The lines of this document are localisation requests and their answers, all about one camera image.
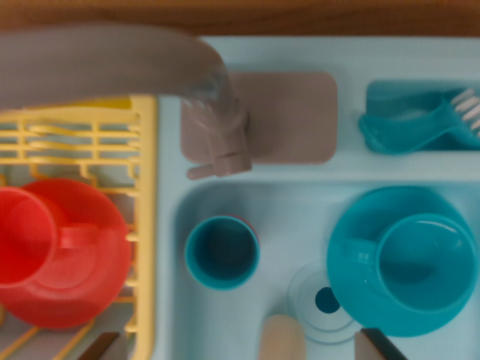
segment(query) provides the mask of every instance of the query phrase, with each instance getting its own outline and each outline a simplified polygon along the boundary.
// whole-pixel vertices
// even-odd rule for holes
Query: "teal saucer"
[[[331,235],[327,254],[331,288],[342,308],[366,328],[378,328],[398,337],[424,335],[444,326],[467,303],[440,313],[408,310],[374,289],[365,281],[362,264],[342,254],[347,239],[375,239],[389,224],[421,213],[446,216],[471,233],[462,216],[438,194],[419,187],[388,187],[372,191],[356,202]]]

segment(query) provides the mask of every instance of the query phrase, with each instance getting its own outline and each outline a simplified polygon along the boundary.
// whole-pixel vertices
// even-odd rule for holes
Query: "light blue sink basin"
[[[480,42],[365,38],[209,38],[208,42],[236,70],[330,72],[338,86],[337,152],[322,166],[255,166],[252,172],[229,178],[189,181],[185,173],[191,164],[179,146],[179,101],[161,99],[153,359],[256,359],[262,323],[269,315],[287,313],[287,292],[297,271],[313,261],[325,266],[329,237],[339,217],[374,188],[431,188],[459,210],[480,239],[478,152],[374,154],[367,150],[356,124],[373,81],[478,82]],[[228,292],[199,285],[188,274],[183,257],[193,227],[221,214],[238,215],[251,223],[261,251],[253,277]],[[448,325],[421,337],[392,341],[412,360],[473,360],[480,358],[479,339],[477,286]],[[325,344],[307,339],[307,358],[354,360],[353,340]]]

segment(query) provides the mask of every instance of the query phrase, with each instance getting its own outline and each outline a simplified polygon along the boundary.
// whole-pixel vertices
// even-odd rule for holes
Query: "red plate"
[[[44,328],[85,323],[105,310],[122,289],[131,264],[127,225],[100,191],[78,181],[49,179],[22,188],[55,203],[69,223],[94,224],[98,240],[59,248],[32,280],[0,289],[0,302],[14,316]]]

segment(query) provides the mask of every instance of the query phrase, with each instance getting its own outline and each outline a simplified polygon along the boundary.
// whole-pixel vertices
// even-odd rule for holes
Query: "wooden surface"
[[[196,35],[480,36],[480,1],[0,0],[0,31],[92,21]]]

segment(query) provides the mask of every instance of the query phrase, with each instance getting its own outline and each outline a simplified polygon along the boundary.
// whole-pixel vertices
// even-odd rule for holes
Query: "small teal cup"
[[[376,291],[411,311],[452,309],[473,292],[478,273],[470,231],[439,214],[416,214],[387,226],[377,239],[352,238],[343,255],[363,264]]]
[[[215,290],[241,286],[254,274],[259,261],[257,234],[235,216],[220,215],[199,223],[185,247],[188,271],[199,283]]]

